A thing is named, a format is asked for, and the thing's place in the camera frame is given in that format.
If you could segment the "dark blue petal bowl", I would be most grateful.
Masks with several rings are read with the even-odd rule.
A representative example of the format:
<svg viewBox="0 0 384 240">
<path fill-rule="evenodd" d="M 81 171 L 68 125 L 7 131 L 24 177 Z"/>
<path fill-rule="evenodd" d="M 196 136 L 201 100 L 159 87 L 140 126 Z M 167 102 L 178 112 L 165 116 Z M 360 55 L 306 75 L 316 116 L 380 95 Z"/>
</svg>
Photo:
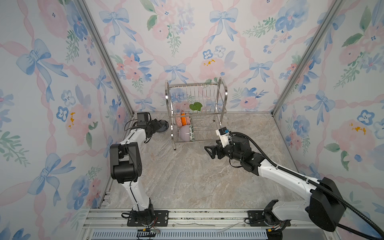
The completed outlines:
<svg viewBox="0 0 384 240">
<path fill-rule="evenodd" d="M 169 128 L 169 123 L 166 120 L 160 120 L 160 128 L 158 129 L 158 133 L 166 132 Z"/>
</svg>

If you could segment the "lavender bowl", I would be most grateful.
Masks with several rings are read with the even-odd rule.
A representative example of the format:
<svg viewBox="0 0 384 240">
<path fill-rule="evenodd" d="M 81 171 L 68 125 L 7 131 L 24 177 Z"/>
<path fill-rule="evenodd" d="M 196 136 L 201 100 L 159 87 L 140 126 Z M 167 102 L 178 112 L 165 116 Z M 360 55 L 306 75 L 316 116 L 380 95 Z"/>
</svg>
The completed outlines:
<svg viewBox="0 0 384 240">
<path fill-rule="evenodd" d="M 179 137 L 183 142 L 189 142 L 191 140 L 190 125 L 185 125 L 180 128 Z"/>
</svg>

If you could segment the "orange bowl white inside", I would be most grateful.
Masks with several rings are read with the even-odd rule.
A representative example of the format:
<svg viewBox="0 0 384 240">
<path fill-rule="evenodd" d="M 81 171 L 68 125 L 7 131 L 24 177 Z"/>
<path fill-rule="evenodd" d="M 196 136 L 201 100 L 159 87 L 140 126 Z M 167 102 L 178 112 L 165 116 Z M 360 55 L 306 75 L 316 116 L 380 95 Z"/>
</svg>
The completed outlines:
<svg viewBox="0 0 384 240">
<path fill-rule="evenodd" d="M 186 114 L 184 112 L 181 112 L 181 122 L 182 122 L 182 126 L 185 126 L 187 125 L 187 117 L 186 117 Z"/>
</svg>

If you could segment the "steel wire dish rack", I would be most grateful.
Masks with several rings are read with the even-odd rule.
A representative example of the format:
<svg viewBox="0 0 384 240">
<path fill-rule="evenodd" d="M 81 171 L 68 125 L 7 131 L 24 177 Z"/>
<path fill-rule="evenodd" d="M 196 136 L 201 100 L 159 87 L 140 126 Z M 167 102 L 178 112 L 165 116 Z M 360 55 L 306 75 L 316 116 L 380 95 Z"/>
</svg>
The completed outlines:
<svg viewBox="0 0 384 240">
<path fill-rule="evenodd" d="M 171 139 L 174 150 L 180 144 L 210 142 L 219 139 L 216 130 L 223 127 L 228 100 L 228 87 L 222 77 L 192 84 L 172 84 L 170 81 L 166 81 L 165 100 L 171 120 Z M 201 111 L 192 112 L 190 110 L 189 105 L 195 102 L 203 105 Z M 183 142 L 179 137 L 180 128 L 176 124 L 176 117 L 181 117 L 181 112 L 191 118 L 191 125 L 195 131 L 194 142 Z"/>
</svg>

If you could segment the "green leaf pattern bowl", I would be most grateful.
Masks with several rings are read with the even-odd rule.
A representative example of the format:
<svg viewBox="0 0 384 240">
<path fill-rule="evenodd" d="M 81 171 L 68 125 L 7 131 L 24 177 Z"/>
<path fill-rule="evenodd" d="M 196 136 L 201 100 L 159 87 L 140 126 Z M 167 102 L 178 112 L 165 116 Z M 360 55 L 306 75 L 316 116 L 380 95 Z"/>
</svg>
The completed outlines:
<svg viewBox="0 0 384 240">
<path fill-rule="evenodd" d="M 190 142 L 194 142 L 194 141 L 195 141 L 194 127 L 192 125 L 190 125 Z"/>
</svg>

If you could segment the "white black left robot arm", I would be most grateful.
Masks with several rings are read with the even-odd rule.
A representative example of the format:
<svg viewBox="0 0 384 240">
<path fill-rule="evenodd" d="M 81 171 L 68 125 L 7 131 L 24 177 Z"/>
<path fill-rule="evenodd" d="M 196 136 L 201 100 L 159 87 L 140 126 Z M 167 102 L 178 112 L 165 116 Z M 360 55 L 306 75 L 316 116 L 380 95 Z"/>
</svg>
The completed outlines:
<svg viewBox="0 0 384 240">
<path fill-rule="evenodd" d="M 161 127 L 161 123 L 153 120 L 150 113 L 138 113 L 136 122 L 128 128 L 127 137 L 109 148 L 111 178 L 125 187 L 133 204 L 129 223 L 151 226 L 155 222 L 153 204 L 141 182 L 143 163 L 140 147 L 147 144 Z"/>
</svg>

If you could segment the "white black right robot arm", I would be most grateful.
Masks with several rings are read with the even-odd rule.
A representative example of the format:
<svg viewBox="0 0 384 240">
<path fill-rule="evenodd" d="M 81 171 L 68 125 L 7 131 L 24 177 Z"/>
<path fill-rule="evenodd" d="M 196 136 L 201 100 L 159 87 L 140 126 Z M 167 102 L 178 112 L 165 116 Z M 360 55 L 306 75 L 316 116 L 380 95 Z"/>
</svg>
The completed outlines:
<svg viewBox="0 0 384 240">
<path fill-rule="evenodd" d="M 204 149 L 212 159 L 238 161 L 243 168 L 256 176 L 272 180 L 293 191 L 302 201 L 272 200 L 258 218 L 247 219 L 247 224 L 263 222 L 268 226 L 284 226 L 292 221 L 312 222 L 322 230 L 336 230 L 346 208 L 335 197 L 340 195 L 335 183 L 329 179 L 308 177 L 268 160 L 263 153 L 252 150 L 249 138 L 242 135 L 222 136 L 214 146 Z"/>
</svg>

